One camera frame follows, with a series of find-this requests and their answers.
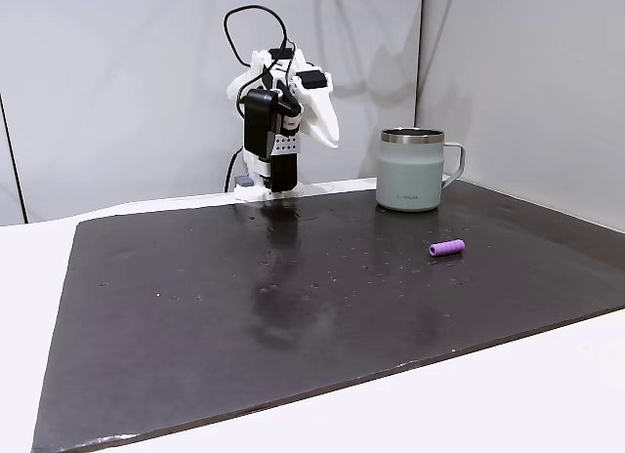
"purple foam block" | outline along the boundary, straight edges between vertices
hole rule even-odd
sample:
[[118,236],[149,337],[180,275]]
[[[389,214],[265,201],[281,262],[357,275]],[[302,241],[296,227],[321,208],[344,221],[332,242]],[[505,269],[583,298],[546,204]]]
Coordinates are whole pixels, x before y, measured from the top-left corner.
[[432,256],[452,255],[460,253],[465,249],[465,242],[462,240],[443,241],[430,246],[430,254]]

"white backdrop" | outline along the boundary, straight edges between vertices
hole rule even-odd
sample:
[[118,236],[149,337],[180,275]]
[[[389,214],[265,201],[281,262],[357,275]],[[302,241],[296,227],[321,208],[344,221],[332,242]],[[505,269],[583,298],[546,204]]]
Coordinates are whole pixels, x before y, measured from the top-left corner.
[[625,230],[625,0],[424,2],[417,120],[465,178]]
[[0,226],[15,224],[23,224],[23,218],[4,129],[4,118],[0,112]]
[[[333,76],[341,146],[305,142],[300,179],[374,175],[380,129],[413,122],[420,0],[0,0],[0,87],[30,218],[223,190],[242,143],[226,87],[244,67],[222,20],[250,3],[276,10]],[[245,59],[281,40],[260,11],[231,28]]]

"cable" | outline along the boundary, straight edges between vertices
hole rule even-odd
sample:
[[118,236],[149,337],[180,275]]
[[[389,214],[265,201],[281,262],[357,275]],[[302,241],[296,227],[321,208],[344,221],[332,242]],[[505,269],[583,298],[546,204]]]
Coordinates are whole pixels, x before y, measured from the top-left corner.
[[[265,12],[268,12],[268,13],[272,14],[275,17],[275,19],[278,21],[278,23],[280,24],[280,27],[282,28],[282,35],[283,35],[283,37],[282,37],[282,44],[280,45],[280,51],[278,53],[278,57],[275,60],[273,60],[273,62],[270,64],[270,66],[265,68],[260,73],[260,75],[257,75],[256,77],[252,78],[251,80],[249,80],[245,84],[243,84],[241,86],[241,88],[238,90],[238,94],[236,94],[236,110],[238,111],[238,114],[240,114],[241,118],[243,118],[243,119],[245,119],[245,114],[241,110],[241,94],[251,84],[253,84],[254,82],[256,82],[256,81],[258,81],[260,79],[262,79],[263,77],[265,77],[265,75],[270,73],[270,71],[273,69],[273,67],[279,61],[280,55],[282,55],[282,52],[286,48],[286,42],[289,41],[288,36],[286,35],[286,26],[284,25],[284,21],[282,21],[280,16],[276,12],[271,10],[270,8],[265,7],[265,6],[259,6],[259,5],[256,5],[256,4],[252,4],[252,5],[249,5],[249,6],[243,6],[243,7],[238,7],[236,9],[232,9],[224,17],[224,32],[226,33],[226,38],[228,39],[228,42],[230,43],[230,47],[232,48],[232,52],[234,53],[234,55],[236,56],[236,58],[238,59],[238,61],[242,65],[244,65],[245,67],[250,67],[251,66],[250,64],[248,64],[247,62],[242,60],[241,56],[236,51],[236,47],[234,46],[234,42],[232,41],[232,38],[230,37],[230,33],[229,33],[229,30],[228,30],[228,19],[233,14],[236,14],[236,13],[239,13],[239,12],[243,12],[243,11],[249,11],[251,9],[258,9],[260,11],[265,11]],[[228,190],[229,190],[229,183],[230,183],[230,176],[232,174],[232,168],[234,167],[234,162],[236,161],[236,157],[238,156],[239,153],[241,153],[242,150],[243,150],[243,147],[241,147],[239,150],[237,150],[234,153],[234,155],[232,156],[232,159],[230,160],[230,165],[228,166],[228,172],[226,174],[226,185],[224,186],[224,192],[228,192]]]
[[[286,42],[288,41],[288,36],[286,35],[286,26],[284,25],[284,21],[282,21],[280,16],[276,12],[271,10],[270,8],[265,7],[265,6],[259,6],[259,5],[256,5],[256,4],[252,4],[250,6],[243,6],[243,7],[238,7],[236,9],[232,9],[224,17],[224,32],[226,33],[226,38],[228,39],[228,41],[230,43],[230,47],[232,48],[232,51],[234,52],[234,55],[236,56],[238,61],[241,64],[243,64],[244,66],[246,66],[246,67],[250,67],[250,64],[248,64],[247,62],[244,62],[241,59],[241,56],[238,54],[238,52],[236,51],[236,48],[234,47],[234,43],[232,42],[232,38],[230,38],[230,33],[229,33],[229,30],[228,30],[228,19],[233,14],[236,14],[238,12],[243,12],[243,11],[249,11],[251,9],[258,9],[258,10],[265,11],[265,12],[268,12],[268,13],[272,14],[275,17],[275,19],[278,21],[278,23],[280,24],[280,27],[282,28],[282,35],[283,35],[283,37],[282,37],[282,44],[280,45],[280,51],[278,53],[279,55],[281,55],[282,52],[284,51],[284,49],[286,48]],[[277,64],[279,59],[280,59],[280,57],[278,56],[277,59],[273,60],[273,62],[270,64],[269,67],[265,68],[265,70],[263,70],[263,72],[261,72],[256,77],[254,77],[251,80],[247,81],[238,90],[238,94],[236,95],[236,110],[238,111],[238,114],[241,115],[241,118],[245,119],[245,114],[243,114],[243,111],[241,110],[241,106],[240,106],[241,105],[241,94],[243,93],[243,91],[247,87],[249,87],[254,82],[256,82],[257,80],[262,79],[265,75],[267,75],[273,69],[273,67]]]
[[23,194],[21,193],[20,176],[18,175],[18,165],[16,163],[16,157],[13,154],[13,145],[11,144],[11,136],[9,135],[9,124],[7,123],[7,115],[4,112],[4,104],[2,103],[2,94],[0,94],[0,117],[4,121],[4,130],[7,134],[7,144],[9,145],[9,155],[11,156],[11,164],[13,165],[13,174],[16,179],[16,187],[18,189],[18,198],[20,199],[21,216],[25,224],[28,224],[28,214],[26,213],[26,203],[23,201]]
[[230,175],[232,175],[232,167],[234,167],[234,161],[239,153],[243,150],[243,147],[240,147],[238,151],[234,153],[232,159],[230,160],[230,165],[228,167],[228,172],[226,173],[226,185],[224,186],[224,192],[228,192],[230,187]]
[[297,45],[295,44],[295,42],[291,40],[289,41],[293,45],[293,54],[291,55],[291,61],[289,61],[289,65],[286,68],[286,74],[284,74],[284,82],[285,82],[284,85],[286,85],[287,88],[289,86],[289,70],[291,70],[291,64],[293,63],[293,60],[295,59],[295,52],[297,51]]

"mug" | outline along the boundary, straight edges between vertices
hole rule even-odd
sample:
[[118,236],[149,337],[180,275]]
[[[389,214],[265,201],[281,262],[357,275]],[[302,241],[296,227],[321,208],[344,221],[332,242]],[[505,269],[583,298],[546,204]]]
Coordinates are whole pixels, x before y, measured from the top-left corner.
[[[457,180],[465,169],[466,149],[446,143],[443,131],[396,128],[382,131],[378,154],[376,199],[395,211],[417,212],[436,209],[440,193]],[[444,183],[444,146],[460,148],[460,166]]]

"dark tabletop surface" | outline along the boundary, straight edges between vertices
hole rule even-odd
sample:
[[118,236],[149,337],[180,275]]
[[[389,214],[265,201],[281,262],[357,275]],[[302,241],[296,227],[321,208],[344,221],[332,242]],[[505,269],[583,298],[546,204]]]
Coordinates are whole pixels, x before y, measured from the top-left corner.
[[[431,243],[462,238],[462,255]],[[33,451],[222,421],[625,306],[625,235],[457,182],[81,224]]]

